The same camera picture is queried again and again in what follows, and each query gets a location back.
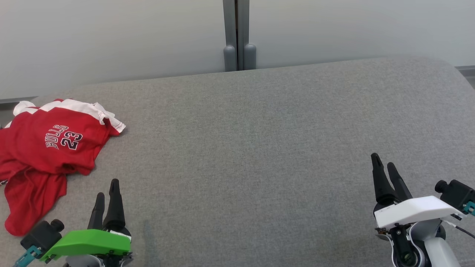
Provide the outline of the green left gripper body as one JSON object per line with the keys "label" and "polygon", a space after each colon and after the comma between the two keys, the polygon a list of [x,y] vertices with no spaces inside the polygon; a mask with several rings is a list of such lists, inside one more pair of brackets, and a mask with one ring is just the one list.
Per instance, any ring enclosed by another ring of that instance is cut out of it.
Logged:
{"label": "green left gripper body", "polygon": [[40,260],[47,264],[64,257],[65,267],[125,267],[133,260],[131,240],[129,235],[114,231],[71,231]]}

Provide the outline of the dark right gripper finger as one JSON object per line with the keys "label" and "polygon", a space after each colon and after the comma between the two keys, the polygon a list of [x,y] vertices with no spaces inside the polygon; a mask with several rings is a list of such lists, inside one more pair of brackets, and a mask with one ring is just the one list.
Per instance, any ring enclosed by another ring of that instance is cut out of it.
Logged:
{"label": "dark right gripper finger", "polygon": [[397,194],[397,199],[399,202],[412,199],[413,196],[410,193],[408,187],[406,186],[401,175],[397,171],[397,168],[393,162],[387,164],[387,171],[390,176],[390,181],[394,186],[395,193]]}
{"label": "dark right gripper finger", "polygon": [[390,206],[398,201],[395,190],[390,185],[386,173],[384,171],[384,164],[379,155],[373,153],[370,156],[373,164],[373,184],[375,191],[375,198],[377,206]]}

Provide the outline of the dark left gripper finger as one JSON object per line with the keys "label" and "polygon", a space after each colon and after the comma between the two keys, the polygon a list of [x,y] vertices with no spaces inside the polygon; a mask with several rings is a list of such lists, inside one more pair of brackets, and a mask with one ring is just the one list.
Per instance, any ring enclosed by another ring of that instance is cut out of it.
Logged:
{"label": "dark left gripper finger", "polygon": [[109,196],[108,210],[102,226],[105,230],[127,233],[119,179],[112,179]]}
{"label": "dark left gripper finger", "polygon": [[105,195],[100,192],[96,196],[95,205],[91,212],[88,229],[102,230],[102,217],[105,211]]}

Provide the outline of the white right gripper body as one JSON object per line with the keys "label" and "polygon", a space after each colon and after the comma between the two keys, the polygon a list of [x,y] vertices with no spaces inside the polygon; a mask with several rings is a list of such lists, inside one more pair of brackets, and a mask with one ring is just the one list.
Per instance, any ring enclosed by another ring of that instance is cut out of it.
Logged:
{"label": "white right gripper body", "polygon": [[377,236],[390,242],[394,267],[459,267],[442,237],[442,223],[464,214],[435,196],[402,201],[375,211]]}

